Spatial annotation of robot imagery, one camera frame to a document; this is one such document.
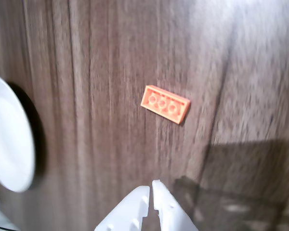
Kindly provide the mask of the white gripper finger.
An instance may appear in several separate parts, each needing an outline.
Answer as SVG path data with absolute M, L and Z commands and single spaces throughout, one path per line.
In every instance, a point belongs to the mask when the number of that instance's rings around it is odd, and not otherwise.
M 154 209 L 158 211 L 161 231 L 198 231 L 167 187 L 152 181 Z
M 96 231 L 140 231 L 149 210 L 150 187 L 139 186 L 96 226 Z

